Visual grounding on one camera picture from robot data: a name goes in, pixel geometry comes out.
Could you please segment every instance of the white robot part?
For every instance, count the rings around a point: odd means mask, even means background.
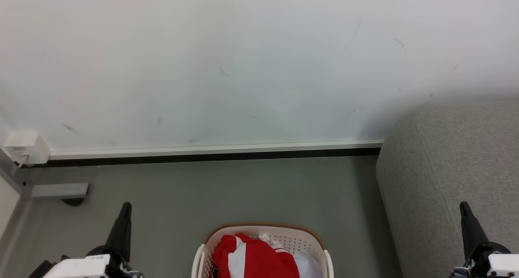
[[[487,276],[519,276],[519,254],[490,254],[488,261],[490,270]]]
[[[67,259],[52,267],[44,278],[108,278],[105,269],[109,262],[109,254]]]

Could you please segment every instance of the gray metal bar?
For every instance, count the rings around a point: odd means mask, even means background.
[[[18,167],[15,163],[5,154],[3,150],[0,149],[0,177],[2,177],[15,191],[17,191],[20,195],[24,191],[24,180],[17,176]]]
[[[37,184],[32,187],[31,198],[86,198],[88,183]]]

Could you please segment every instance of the baseboard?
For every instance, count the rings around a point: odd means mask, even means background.
[[[250,152],[276,152],[276,151],[307,151],[307,150],[332,150],[332,149],[351,149],[351,148],[380,148],[380,147],[382,147],[382,143],[383,143],[383,140],[360,140],[360,141],[352,140],[352,141],[276,143],[276,144],[228,145],[228,146],[204,146],[204,147],[176,147],[176,148],[154,148],[154,149],[53,151],[50,155],[50,160],[147,157],[147,156],[171,156],[171,155],[194,155],[194,154],[250,153]]]
[[[157,149],[53,151],[50,160],[32,167],[65,167],[209,160],[378,155],[383,140],[327,141]]]

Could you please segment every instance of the gray floor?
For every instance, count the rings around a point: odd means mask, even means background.
[[[131,264],[148,278],[189,278],[206,234],[232,221],[312,228],[328,246],[336,277],[400,278],[375,177],[376,159],[29,169],[26,173],[35,183],[90,182],[91,193],[80,207],[59,200],[22,204],[28,218],[4,274],[26,278],[45,259],[85,256],[105,242],[121,204],[130,201]]]

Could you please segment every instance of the white stripe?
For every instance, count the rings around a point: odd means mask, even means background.
[[[236,238],[236,248],[238,248],[243,243],[243,241],[241,241],[241,238],[239,238],[239,237],[236,237],[236,236],[234,236],[234,237]]]
[[[290,252],[285,250],[284,248],[278,248],[276,252],[288,252],[290,254]]]
[[[229,273],[231,278],[245,277],[245,250],[247,243],[241,243],[234,252],[231,252],[229,258]]]

